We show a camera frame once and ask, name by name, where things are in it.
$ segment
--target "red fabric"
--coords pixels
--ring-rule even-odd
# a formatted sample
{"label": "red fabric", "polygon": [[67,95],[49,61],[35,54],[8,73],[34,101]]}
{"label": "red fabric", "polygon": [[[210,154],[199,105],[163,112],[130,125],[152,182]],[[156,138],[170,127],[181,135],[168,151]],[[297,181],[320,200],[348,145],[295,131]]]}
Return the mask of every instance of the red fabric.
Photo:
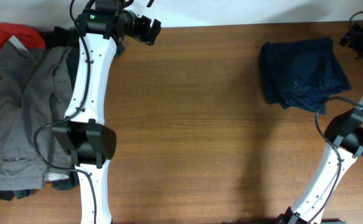
{"label": "red fabric", "polygon": [[0,50],[12,36],[17,37],[27,49],[46,48],[45,41],[33,28],[21,24],[0,23]]}

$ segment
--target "dark blue cloth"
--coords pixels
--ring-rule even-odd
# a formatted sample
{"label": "dark blue cloth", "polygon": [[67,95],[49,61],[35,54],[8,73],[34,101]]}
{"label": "dark blue cloth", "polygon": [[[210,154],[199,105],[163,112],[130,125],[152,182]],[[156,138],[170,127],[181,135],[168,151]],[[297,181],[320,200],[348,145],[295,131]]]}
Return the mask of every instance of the dark blue cloth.
{"label": "dark blue cloth", "polygon": [[265,43],[260,74],[267,101],[316,111],[329,95],[350,90],[349,81],[333,54],[330,38],[292,43]]}

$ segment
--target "wooden table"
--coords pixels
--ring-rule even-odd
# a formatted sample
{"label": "wooden table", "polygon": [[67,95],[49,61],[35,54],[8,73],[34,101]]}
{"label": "wooden table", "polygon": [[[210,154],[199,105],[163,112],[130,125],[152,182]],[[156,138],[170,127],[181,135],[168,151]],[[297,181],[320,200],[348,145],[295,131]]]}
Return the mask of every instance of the wooden table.
{"label": "wooden table", "polygon": [[[221,223],[273,218],[307,186],[323,153],[314,114],[265,102],[258,59],[266,42],[330,36],[359,101],[363,60],[338,45],[345,22],[163,29],[148,47],[127,38],[113,60],[106,125],[118,143],[109,170],[117,223]],[[328,105],[320,125],[351,106]],[[363,157],[325,218],[363,224]],[[0,200],[0,223],[79,223],[79,188]]]}

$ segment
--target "white wall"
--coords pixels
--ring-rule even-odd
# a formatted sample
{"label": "white wall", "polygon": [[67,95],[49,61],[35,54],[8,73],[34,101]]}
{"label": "white wall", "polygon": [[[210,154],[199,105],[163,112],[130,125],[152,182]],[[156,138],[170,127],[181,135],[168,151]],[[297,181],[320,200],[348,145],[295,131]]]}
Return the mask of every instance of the white wall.
{"label": "white wall", "polygon": [[[76,0],[75,16],[86,2]],[[27,24],[38,30],[71,27],[69,3],[70,0],[0,0],[0,22]],[[155,0],[144,14],[160,20],[163,27],[187,27],[346,21],[360,10],[363,0]]]}

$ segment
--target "gray garment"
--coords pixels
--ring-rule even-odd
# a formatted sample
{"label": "gray garment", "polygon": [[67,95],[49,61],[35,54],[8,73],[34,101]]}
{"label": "gray garment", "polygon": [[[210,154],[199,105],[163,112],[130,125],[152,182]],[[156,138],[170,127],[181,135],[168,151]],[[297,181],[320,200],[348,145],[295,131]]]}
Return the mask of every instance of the gray garment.
{"label": "gray garment", "polygon": [[[33,137],[39,127],[62,119],[71,100],[66,64],[70,50],[25,51],[9,42],[4,45],[0,53],[0,190],[42,189],[45,180],[68,177],[68,171],[49,169],[37,157]],[[50,163],[71,167],[51,129],[40,132],[38,144]]]}

